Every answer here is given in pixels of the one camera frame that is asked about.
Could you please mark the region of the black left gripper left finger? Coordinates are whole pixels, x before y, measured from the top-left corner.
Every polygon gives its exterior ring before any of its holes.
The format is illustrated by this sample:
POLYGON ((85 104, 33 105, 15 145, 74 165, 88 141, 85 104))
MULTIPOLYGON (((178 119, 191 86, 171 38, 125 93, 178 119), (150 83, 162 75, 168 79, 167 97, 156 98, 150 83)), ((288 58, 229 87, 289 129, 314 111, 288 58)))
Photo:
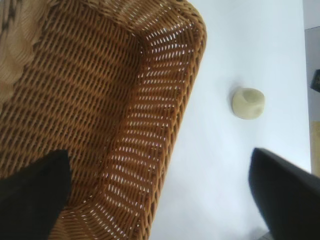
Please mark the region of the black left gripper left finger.
POLYGON ((65 149, 54 150, 0 181, 0 238, 46 240, 72 189, 65 149))

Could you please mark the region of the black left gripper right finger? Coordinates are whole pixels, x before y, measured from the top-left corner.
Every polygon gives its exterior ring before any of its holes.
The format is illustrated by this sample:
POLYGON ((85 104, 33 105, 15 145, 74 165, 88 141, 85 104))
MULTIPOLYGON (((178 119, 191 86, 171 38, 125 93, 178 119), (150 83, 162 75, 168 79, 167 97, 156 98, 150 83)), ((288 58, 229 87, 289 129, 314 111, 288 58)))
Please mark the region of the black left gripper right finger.
POLYGON ((320 238, 319 177, 265 148, 255 148, 248 183, 273 239, 320 238))

